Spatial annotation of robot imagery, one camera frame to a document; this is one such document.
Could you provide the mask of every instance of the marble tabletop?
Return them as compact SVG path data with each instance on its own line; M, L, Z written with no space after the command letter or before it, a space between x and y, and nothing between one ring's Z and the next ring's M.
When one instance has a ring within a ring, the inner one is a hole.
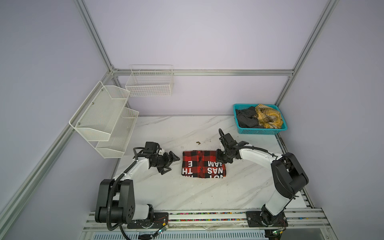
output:
M131 163L134 147L157 142L165 151L174 152L180 161L161 175L152 167L134 179L136 204L152 204L155 210L225 210L261 208L275 190L272 172L248 160L235 159L226 164L227 175L201 179L181 175L182 152L220 148L218 129L237 141L282 153L274 135L238 134L234 116L138 117L125 156L116 174ZM305 208L301 196L287 208Z

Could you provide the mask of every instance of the pile of clothes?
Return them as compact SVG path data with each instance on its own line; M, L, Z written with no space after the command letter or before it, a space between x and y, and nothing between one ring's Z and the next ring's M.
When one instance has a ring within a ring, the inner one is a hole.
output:
M243 110L236 109L239 127L244 128L281 128L281 113L271 107L259 104Z

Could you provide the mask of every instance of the clothing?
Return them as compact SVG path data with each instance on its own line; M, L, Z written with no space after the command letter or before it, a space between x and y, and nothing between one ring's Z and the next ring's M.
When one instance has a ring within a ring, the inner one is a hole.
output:
M259 104L255 107L259 124L265 128L281 128L283 119L281 113L271 107Z
M225 164L216 161L216 151L185 151L181 175L199 178L223 178Z
M264 128L264 126L260 125L259 121L257 120L257 113L255 107L249 107L243 110L236 109L236 118L239 127Z

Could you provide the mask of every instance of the yellow plaid shirt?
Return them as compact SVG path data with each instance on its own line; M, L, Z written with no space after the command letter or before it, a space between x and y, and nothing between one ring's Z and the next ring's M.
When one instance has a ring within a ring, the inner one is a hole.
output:
M281 118L281 113L271 107L259 104L255 107L257 120L259 124L263 125L265 128L281 128L283 125L283 120Z

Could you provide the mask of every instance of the white wall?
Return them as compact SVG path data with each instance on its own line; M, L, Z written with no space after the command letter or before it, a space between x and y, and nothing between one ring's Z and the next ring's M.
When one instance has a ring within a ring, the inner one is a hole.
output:
M0 211L105 72L72 0L2 1ZM7 240L77 238L114 162L75 136Z
M280 107L339 240L382 239L384 2L340 0Z
M116 68L292 69L326 0L87 0Z
M233 114L235 103L274 104L286 76L175 76L172 96L129 98L140 115ZM120 76L122 86L128 77Z

